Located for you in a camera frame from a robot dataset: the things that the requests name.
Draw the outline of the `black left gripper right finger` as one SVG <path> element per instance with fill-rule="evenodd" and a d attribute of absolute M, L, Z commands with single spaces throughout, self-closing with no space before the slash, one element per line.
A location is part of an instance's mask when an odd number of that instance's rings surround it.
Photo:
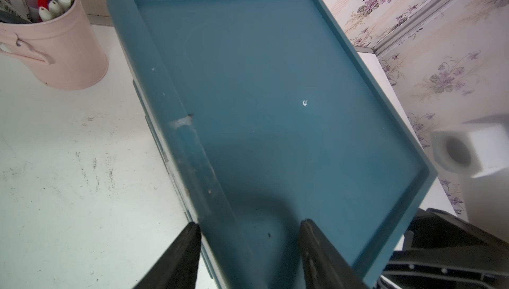
<path fill-rule="evenodd" d="M 300 223 L 300 256 L 307 288 L 366 288 L 313 220 Z"/>

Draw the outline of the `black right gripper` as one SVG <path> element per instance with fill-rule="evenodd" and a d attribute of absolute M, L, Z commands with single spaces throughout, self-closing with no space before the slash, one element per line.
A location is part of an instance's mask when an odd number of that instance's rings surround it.
<path fill-rule="evenodd" d="M 507 288 L 508 243 L 442 210 L 419 210 L 382 276 L 400 288 Z"/>

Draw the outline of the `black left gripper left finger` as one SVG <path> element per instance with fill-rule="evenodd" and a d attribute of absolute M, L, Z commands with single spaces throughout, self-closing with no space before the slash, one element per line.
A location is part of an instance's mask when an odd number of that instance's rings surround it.
<path fill-rule="evenodd" d="M 200 253 L 201 229 L 190 222 L 134 289 L 195 288 Z"/>

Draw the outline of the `teal drawer cabinet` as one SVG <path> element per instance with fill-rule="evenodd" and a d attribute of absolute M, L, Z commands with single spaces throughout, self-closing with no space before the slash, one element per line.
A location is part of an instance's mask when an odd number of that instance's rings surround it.
<path fill-rule="evenodd" d="M 437 172 L 323 0 L 107 0 L 220 288 L 303 288 L 313 220 L 368 286 Z"/>

